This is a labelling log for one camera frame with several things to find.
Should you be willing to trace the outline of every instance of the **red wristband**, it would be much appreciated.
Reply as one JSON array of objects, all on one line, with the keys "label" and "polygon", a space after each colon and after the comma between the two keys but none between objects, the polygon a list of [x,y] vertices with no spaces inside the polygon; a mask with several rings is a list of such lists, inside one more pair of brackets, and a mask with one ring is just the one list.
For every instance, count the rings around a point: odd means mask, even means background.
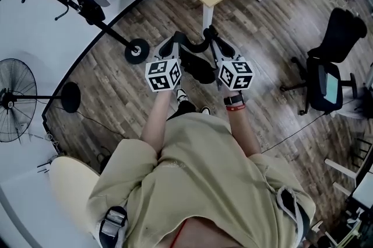
[{"label": "red wristband", "polygon": [[242,105],[239,105],[239,106],[234,106],[234,107],[227,106],[227,110],[228,111],[239,111],[241,109],[244,109],[245,107],[246,107],[245,104],[242,104]]}]

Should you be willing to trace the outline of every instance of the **black chair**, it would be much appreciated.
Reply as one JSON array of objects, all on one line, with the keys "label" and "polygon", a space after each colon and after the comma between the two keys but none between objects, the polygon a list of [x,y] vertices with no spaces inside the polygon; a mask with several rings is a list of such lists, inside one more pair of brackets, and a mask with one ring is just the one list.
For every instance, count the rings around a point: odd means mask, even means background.
[{"label": "black chair", "polygon": [[[292,86],[281,86],[280,90],[286,92],[297,88],[307,87],[307,98],[305,110],[300,110],[299,115],[308,113],[308,107],[324,111],[329,114],[332,111],[342,108],[342,86],[349,86],[353,89],[353,97],[357,97],[356,81],[353,74],[350,74],[350,81],[342,81],[338,67],[332,62],[340,63],[355,43],[367,35],[367,27],[364,22],[352,15],[349,11],[335,8],[330,15],[328,28],[322,44],[315,49],[309,50],[307,58],[307,70],[301,65],[298,58],[293,57],[291,62],[295,63],[300,71],[300,77],[305,82]],[[338,80],[337,99],[333,104],[326,100],[326,76],[331,74]]]}]

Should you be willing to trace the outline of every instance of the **sleeve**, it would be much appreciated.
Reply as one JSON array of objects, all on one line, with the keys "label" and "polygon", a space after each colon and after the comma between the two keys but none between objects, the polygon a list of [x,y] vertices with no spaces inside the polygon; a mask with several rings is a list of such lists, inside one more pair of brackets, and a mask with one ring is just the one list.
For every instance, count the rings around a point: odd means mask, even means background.
[{"label": "sleeve", "polygon": [[124,139],[111,156],[87,202],[92,234],[109,208],[121,205],[157,166],[157,154],[147,143]]},{"label": "sleeve", "polygon": [[312,221],[315,215],[315,203],[312,198],[303,190],[301,184],[295,177],[290,165],[283,159],[255,154],[249,157],[259,171],[265,176],[267,183],[278,191],[282,186],[287,186],[294,190],[298,203]]}]

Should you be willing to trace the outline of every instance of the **beige t-shirt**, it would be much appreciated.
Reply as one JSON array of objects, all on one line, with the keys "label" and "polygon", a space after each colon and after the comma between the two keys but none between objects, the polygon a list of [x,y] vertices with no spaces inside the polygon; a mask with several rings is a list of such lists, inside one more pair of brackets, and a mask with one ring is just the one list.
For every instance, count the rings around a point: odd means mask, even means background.
[{"label": "beige t-shirt", "polygon": [[87,204],[90,229],[107,210],[127,201],[124,247],[152,248],[185,219],[207,218],[244,247],[289,248],[295,223],[269,190],[291,187],[312,220],[315,205],[289,165],[276,158],[246,158],[229,125],[188,113],[169,120],[159,159],[140,140],[123,140]]}]

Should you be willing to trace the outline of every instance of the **black watch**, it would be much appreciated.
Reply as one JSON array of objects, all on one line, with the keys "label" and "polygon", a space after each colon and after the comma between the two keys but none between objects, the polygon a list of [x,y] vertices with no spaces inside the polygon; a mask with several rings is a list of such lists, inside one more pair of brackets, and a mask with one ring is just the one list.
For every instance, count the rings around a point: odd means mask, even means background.
[{"label": "black watch", "polygon": [[236,104],[238,102],[244,102],[244,96],[242,95],[242,93],[240,93],[239,95],[236,95],[236,96],[229,96],[229,97],[225,97],[224,98],[224,104],[226,106],[228,105],[233,105],[233,104]]}]

